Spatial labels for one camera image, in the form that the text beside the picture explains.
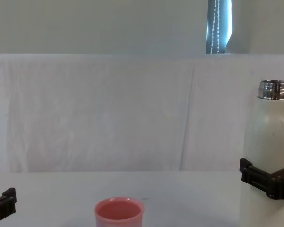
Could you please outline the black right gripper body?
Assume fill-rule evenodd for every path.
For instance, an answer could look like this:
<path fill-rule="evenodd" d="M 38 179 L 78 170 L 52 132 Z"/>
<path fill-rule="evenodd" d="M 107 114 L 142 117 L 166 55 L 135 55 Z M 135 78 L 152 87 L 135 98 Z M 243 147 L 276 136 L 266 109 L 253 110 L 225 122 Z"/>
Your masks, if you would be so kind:
<path fill-rule="evenodd" d="M 284 200 L 284 168 L 271 174 L 269 197 L 274 200 Z"/>

